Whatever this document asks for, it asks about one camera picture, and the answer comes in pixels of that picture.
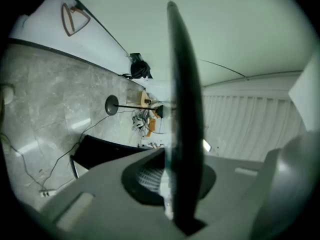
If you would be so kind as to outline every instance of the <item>power strip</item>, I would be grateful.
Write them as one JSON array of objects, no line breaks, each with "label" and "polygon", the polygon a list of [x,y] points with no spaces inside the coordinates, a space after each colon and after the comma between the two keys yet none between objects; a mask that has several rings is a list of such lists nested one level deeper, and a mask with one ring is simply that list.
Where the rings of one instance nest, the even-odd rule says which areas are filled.
[{"label": "power strip", "polygon": [[47,197],[55,196],[57,191],[54,189],[49,189],[49,190],[40,190],[39,193],[42,198],[47,198]]}]

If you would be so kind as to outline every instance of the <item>brown heart outline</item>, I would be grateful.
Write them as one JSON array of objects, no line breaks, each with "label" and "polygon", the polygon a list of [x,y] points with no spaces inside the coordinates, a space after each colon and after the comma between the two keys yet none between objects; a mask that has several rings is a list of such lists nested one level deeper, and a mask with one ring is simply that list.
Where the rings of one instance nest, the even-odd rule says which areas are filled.
[{"label": "brown heart outline", "polygon": [[[68,29],[66,27],[64,8],[65,8],[66,13],[67,13],[67,15],[69,17],[69,21],[70,21],[71,28],[72,28],[72,31],[73,31],[72,34],[69,33],[69,31],[68,31]],[[72,15],[71,15],[71,13],[74,13],[74,12],[78,12],[78,13],[82,14],[83,16],[85,16],[88,19],[88,21],[81,28],[79,28],[77,31],[75,31],[74,21],[72,19]],[[88,14],[86,14],[84,11],[82,11],[82,10],[80,10],[80,9],[74,7],[74,6],[69,8],[66,3],[64,3],[62,5],[62,7],[61,7],[61,17],[62,17],[62,24],[63,24],[64,31],[66,32],[68,37],[71,37],[75,33],[77,33],[80,30],[82,30],[89,23],[89,21],[91,20],[91,18],[88,16]]]}]

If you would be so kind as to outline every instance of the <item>black bag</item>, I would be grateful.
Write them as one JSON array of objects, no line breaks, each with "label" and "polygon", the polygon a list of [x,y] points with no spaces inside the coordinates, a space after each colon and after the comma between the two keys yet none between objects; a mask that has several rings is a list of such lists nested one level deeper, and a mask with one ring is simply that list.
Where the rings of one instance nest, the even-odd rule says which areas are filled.
[{"label": "black bag", "polygon": [[120,74],[119,76],[123,76],[128,79],[139,79],[139,78],[152,78],[150,74],[150,67],[148,63],[146,63],[140,53],[130,53],[132,64],[130,68],[131,75],[129,74]]}]

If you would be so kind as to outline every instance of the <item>round black base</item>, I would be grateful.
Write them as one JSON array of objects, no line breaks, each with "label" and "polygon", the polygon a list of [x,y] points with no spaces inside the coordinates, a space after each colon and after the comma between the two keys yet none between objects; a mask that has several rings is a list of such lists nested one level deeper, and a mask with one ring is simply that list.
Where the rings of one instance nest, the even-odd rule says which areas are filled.
[{"label": "round black base", "polygon": [[105,111],[109,116],[113,116],[118,112],[118,107],[115,105],[119,105],[118,98],[110,95],[105,101]]}]

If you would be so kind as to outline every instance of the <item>gray marble tile floor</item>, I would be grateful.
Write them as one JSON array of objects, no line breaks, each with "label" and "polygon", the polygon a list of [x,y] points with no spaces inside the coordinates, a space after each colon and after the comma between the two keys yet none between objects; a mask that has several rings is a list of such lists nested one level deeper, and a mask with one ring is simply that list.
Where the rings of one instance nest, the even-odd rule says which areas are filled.
[{"label": "gray marble tile floor", "polygon": [[[81,133],[107,116],[104,106],[109,95],[116,95],[124,104],[143,90],[98,67],[20,44],[10,44],[2,57],[0,84],[4,83],[14,85],[14,99],[5,106],[1,132],[23,154],[28,173],[41,184]],[[121,108],[119,112],[130,110]],[[132,131],[131,116],[130,112],[116,114],[86,134],[136,147],[141,137]],[[59,160],[45,188],[58,189],[67,183],[61,190],[73,180],[69,155],[74,150]],[[42,187],[26,174],[21,155],[11,150],[5,160],[16,196],[41,210],[49,197],[41,197]],[[80,175],[86,172],[80,165],[77,170]]]}]

